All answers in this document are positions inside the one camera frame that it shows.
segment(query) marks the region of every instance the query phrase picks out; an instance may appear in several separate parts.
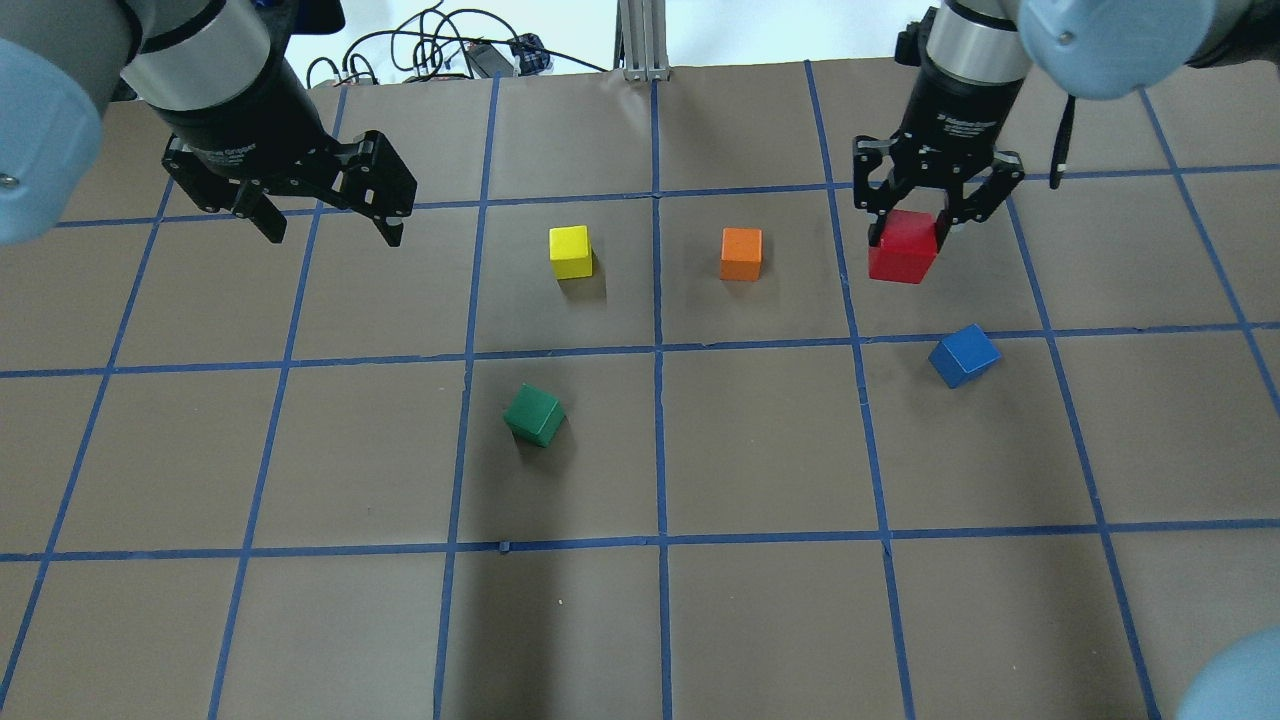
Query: green cube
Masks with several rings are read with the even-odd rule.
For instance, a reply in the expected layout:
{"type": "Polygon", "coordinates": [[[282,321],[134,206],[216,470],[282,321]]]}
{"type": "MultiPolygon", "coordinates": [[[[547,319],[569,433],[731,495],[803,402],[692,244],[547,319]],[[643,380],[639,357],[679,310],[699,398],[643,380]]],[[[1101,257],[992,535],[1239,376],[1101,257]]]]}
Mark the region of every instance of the green cube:
{"type": "Polygon", "coordinates": [[[547,447],[564,420],[564,409],[554,395],[522,384],[516,400],[511,401],[511,407],[502,414],[502,419],[516,437],[547,447]]]}

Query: yellow cube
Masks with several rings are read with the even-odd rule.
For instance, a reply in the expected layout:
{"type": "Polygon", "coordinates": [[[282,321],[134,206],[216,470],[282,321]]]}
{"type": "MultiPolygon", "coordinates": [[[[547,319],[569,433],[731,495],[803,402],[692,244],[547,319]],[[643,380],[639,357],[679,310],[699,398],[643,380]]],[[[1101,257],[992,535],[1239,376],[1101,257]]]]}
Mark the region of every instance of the yellow cube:
{"type": "Polygon", "coordinates": [[[558,281],[591,277],[591,238],[586,225],[552,228],[552,270],[558,281]]]}

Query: metal post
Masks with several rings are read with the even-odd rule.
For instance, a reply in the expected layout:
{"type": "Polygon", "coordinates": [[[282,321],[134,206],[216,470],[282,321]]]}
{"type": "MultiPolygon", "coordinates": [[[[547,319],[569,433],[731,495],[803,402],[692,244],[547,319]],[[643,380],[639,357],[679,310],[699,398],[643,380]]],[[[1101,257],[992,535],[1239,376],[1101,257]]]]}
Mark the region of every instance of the metal post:
{"type": "Polygon", "coordinates": [[[620,42],[614,65],[630,81],[671,77],[667,64],[667,0],[618,0],[620,42]]]}

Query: white wall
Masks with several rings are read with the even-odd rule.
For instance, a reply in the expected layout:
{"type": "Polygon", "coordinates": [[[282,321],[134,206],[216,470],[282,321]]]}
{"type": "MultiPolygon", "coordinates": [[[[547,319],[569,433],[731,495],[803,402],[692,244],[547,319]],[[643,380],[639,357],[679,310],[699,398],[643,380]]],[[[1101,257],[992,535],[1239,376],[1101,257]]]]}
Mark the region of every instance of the white wall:
{"type": "MultiPolygon", "coordinates": [[[[893,54],[897,32],[919,19],[937,0],[668,0],[667,35],[672,65],[726,65],[874,58],[893,54]]],[[[288,58],[300,73],[317,55],[340,61],[347,46],[367,32],[390,29],[429,6],[424,0],[347,0],[347,28],[324,37],[297,36],[288,58]]],[[[617,5],[611,0],[448,0],[440,6],[481,8],[503,17],[517,32],[535,32],[549,50],[573,55],[602,67],[613,60],[617,5]]],[[[480,15],[456,18],[463,35],[503,38],[497,22],[480,15]]],[[[398,56],[408,64],[413,40],[398,42],[398,56]]],[[[370,40],[360,50],[374,63],[383,82],[407,73],[388,60],[389,40],[370,40]]],[[[557,60],[554,72],[588,72],[557,60]]],[[[320,70],[317,82],[326,77],[320,70]]]]}

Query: orange cube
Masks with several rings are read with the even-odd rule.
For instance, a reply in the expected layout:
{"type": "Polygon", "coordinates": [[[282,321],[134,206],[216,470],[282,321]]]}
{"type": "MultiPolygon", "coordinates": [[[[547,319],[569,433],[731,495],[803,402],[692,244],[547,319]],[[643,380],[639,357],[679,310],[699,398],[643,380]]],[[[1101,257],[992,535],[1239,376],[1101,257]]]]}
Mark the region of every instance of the orange cube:
{"type": "Polygon", "coordinates": [[[764,232],[760,228],[724,228],[721,243],[722,281],[758,281],[764,263],[764,232]]]}

